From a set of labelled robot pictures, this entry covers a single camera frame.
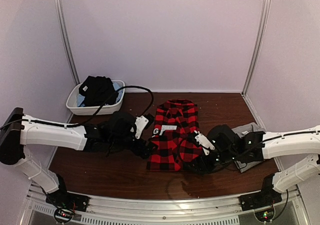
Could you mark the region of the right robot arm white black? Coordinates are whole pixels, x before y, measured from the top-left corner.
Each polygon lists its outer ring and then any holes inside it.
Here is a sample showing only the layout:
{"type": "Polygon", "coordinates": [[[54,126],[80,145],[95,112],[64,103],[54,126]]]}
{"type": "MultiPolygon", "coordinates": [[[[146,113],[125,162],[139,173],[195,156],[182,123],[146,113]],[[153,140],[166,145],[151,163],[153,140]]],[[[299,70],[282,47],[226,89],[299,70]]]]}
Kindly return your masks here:
{"type": "Polygon", "coordinates": [[[245,131],[236,133],[228,125],[218,125],[207,135],[195,132],[191,140],[201,148],[202,155],[185,161],[184,167],[205,175],[226,168],[232,162],[249,164],[277,157],[305,155],[287,168],[264,178],[256,195],[259,205],[268,205],[276,196],[320,172],[320,127],[287,131],[245,131]]]}

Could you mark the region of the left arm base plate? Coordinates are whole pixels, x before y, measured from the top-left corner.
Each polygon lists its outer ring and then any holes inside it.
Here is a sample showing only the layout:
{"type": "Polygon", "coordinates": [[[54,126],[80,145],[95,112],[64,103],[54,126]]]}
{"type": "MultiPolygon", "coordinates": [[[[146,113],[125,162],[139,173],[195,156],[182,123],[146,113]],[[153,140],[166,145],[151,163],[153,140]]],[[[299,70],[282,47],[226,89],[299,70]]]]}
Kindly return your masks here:
{"type": "Polygon", "coordinates": [[[47,193],[45,201],[56,208],[68,209],[71,211],[86,212],[90,198],[86,195],[80,195],[71,192],[57,190],[53,193],[47,193]]]}

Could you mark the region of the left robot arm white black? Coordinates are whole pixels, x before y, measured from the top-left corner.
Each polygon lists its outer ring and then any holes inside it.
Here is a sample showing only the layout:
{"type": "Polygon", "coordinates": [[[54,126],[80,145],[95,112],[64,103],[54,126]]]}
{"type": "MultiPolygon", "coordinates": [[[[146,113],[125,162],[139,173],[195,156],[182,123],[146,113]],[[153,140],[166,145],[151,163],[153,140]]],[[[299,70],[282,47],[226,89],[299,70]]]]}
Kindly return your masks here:
{"type": "Polygon", "coordinates": [[[143,159],[157,149],[141,138],[155,118],[151,114],[134,117],[116,111],[109,120],[99,124],[55,123],[25,115],[21,107],[12,110],[0,128],[0,162],[21,170],[28,179],[37,183],[44,194],[61,207],[72,203],[64,179],[42,167],[27,149],[28,145],[62,147],[88,153],[109,155],[130,150],[143,159]]]}

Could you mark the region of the red black plaid shirt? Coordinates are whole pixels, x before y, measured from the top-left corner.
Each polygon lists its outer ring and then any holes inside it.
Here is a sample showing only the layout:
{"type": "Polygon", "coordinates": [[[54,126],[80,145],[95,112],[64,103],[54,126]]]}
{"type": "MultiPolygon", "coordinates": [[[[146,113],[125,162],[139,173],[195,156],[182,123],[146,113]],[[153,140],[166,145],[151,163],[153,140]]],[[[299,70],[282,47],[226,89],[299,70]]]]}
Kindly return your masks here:
{"type": "Polygon", "coordinates": [[[197,104],[187,99],[171,99],[156,108],[154,128],[149,142],[157,146],[146,169],[153,172],[185,170],[187,150],[196,146],[193,133],[200,131],[197,104]]]}

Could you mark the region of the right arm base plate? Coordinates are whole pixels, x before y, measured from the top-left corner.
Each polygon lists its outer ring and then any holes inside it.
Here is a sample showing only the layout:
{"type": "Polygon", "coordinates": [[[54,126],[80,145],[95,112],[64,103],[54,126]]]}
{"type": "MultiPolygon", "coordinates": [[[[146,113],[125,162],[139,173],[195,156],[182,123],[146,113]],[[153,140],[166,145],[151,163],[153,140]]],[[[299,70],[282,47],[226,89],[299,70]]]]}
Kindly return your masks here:
{"type": "Polygon", "coordinates": [[[282,201],[282,195],[276,191],[259,191],[255,193],[241,195],[239,197],[242,211],[255,210],[271,206],[282,201]]]}

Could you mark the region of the white plastic laundry basket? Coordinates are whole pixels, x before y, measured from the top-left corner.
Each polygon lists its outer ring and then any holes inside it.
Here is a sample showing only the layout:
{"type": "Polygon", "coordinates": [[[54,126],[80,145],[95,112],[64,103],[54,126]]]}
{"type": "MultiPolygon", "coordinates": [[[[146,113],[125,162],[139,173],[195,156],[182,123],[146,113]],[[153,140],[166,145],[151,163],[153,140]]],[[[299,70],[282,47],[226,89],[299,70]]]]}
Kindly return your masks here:
{"type": "MultiPolygon", "coordinates": [[[[82,85],[82,83],[76,85],[73,90],[70,92],[67,101],[66,101],[66,107],[77,116],[90,116],[93,115],[93,113],[99,108],[99,106],[85,106],[85,107],[79,107],[77,106],[78,101],[78,95],[79,95],[79,88],[82,85]]],[[[124,100],[126,89],[119,91],[119,95],[117,97],[117,102],[112,105],[105,105],[102,107],[102,109],[97,113],[98,116],[100,115],[111,115],[112,113],[119,111],[124,100]]]]}

